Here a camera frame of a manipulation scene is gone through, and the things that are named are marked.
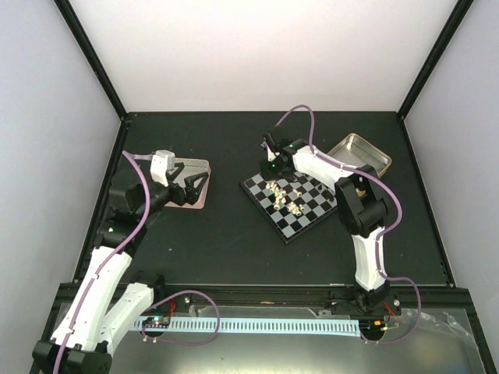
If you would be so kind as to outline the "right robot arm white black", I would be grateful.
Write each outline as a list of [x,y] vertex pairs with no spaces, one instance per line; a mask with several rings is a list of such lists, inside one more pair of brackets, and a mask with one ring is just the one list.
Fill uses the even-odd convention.
[[275,141],[267,134],[262,147],[267,158],[260,162],[260,170],[266,180],[290,179],[299,172],[334,190],[340,222],[352,236],[355,250],[354,302],[360,312],[374,313],[388,292],[380,237],[388,218],[388,203],[375,182],[376,171],[367,164],[356,168],[338,161],[302,139]]

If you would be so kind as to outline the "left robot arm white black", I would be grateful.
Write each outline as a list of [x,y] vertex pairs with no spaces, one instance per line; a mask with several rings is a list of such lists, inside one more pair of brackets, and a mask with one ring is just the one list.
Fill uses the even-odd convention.
[[150,167],[151,182],[125,185],[118,175],[111,187],[111,216],[102,223],[90,265],[65,316],[51,337],[32,352],[42,373],[107,373],[123,337],[146,311],[157,311],[175,299],[160,274],[138,273],[117,302],[112,300],[145,236],[147,218],[168,203],[194,204],[209,173],[182,176],[185,165]]

